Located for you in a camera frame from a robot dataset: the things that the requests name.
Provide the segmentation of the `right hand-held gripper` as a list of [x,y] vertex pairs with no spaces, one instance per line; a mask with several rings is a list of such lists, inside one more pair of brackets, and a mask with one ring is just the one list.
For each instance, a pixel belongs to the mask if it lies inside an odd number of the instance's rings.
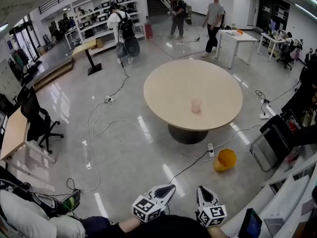
[[196,219],[204,227],[219,226],[227,217],[225,206],[211,189],[200,185],[196,191],[196,199],[198,204]]

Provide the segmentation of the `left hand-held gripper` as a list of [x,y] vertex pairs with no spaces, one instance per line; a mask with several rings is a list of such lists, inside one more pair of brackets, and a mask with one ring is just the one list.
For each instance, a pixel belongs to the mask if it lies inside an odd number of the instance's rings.
[[166,209],[167,203],[176,192],[173,184],[163,184],[152,187],[140,195],[132,204],[132,214],[140,221],[147,223],[158,218]]

